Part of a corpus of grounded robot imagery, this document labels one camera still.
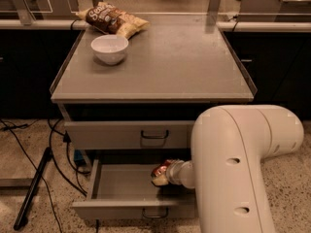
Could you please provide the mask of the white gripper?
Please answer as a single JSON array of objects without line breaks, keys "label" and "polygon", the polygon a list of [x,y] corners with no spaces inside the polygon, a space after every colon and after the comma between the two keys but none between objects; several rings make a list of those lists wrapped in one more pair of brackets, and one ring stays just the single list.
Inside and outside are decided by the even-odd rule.
[{"label": "white gripper", "polygon": [[183,164],[184,164],[183,160],[174,160],[167,167],[166,176],[165,175],[158,176],[152,180],[152,183],[155,186],[168,185],[169,183],[181,185],[184,181],[184,179],[180,175]]}]

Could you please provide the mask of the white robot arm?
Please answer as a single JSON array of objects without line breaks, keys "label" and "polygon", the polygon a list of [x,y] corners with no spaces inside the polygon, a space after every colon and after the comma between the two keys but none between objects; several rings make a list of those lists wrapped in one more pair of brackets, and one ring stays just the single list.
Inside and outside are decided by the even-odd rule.
[{"label": "white robot arm", "polygon": [[164,161],[153,184],[195,191],[201,233],[276,233],[260,163],[297,151],[303,137],[300,119],[286,108],[214,107],[194,123],[191,160]]}]

